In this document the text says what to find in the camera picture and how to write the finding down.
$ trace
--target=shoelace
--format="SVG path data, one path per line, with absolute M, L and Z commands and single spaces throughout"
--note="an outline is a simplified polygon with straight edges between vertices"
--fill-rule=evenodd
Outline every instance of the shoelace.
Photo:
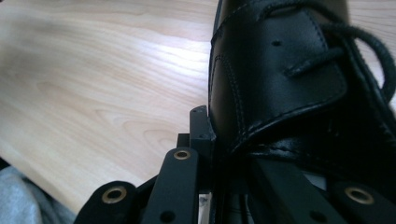
M 384 76 L 384 84 L 382 86 L 382 93 L 385 100 L 389 103 L 396 91 L 396 67 L 389 53 L 387 47 L 375 36 L 363 31 L 360 28 L 346 24 L 340 17 L 331 12 L 325 6 L 317 1 L 312 0 L 291 0 L 285 2 L 276 2 L 268 5 L 262 10 L 259 21 L 268 18 L 271 13 L 276 10 L 288 7 L 309 7 L 320 13 L 326 19 L 331 21 L 330 24 L 320 25 L 323 32 L 329 32 L 335 35 L 340 35 L 344 38 L 358 38 L 366 43 L 375 53 L 377 59 L 382 66 L 382 74 Z M 327 52 L 300 63 L 295 64 L 293 67 L 284 71 L 288 77 L 297 77 L 307 71 L 333 61 L 336 58 L 343 56 L 345 53 L 341 48 L 329 49 Z

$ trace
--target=brass rivet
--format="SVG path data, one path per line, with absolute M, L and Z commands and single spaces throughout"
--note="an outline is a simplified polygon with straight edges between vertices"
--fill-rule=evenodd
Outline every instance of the brass rivet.
M 174 157 L 177 160 L 183 161 L 188 159 L 191 156 L 190 152 L 187 150 L 179 150 L 177 152 L 175 152 Z
M 346 195 L 353 201 L 361 204 L 373 204 L 373 196 L 364 189 L 349 187 L 345 189 Z
M 126 189 L 123 186 L 116 186 L 106 190 L 102 195 L 102 201 L 104 203 L 118 203 L 126 196 Z

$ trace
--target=gray fabric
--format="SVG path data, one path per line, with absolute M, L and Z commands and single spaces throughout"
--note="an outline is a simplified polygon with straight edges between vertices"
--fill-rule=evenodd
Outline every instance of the gray fabric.
M 75 218 L 14 167 L 0 171 L 0 223 L 69 224 Z

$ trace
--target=wood grain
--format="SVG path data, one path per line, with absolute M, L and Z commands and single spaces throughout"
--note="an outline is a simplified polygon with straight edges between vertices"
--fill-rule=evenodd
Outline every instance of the wood grain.
M 0 155 L 77 212 L 140 185 L 206 104 L 214 0 L 0 4 Z M 396 55 L 395 1 L 349 1 Z M 363 50 L 376 75 L 380 69 Z

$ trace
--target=shoe upper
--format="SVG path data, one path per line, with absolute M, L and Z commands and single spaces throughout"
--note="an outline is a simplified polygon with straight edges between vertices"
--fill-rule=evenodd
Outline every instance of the shoe upper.
M 345 1 L 219 3 L 208 87 L 215 158 L 292 161 L 395 203 L 389 93 L 338 24 L 347 24 Z

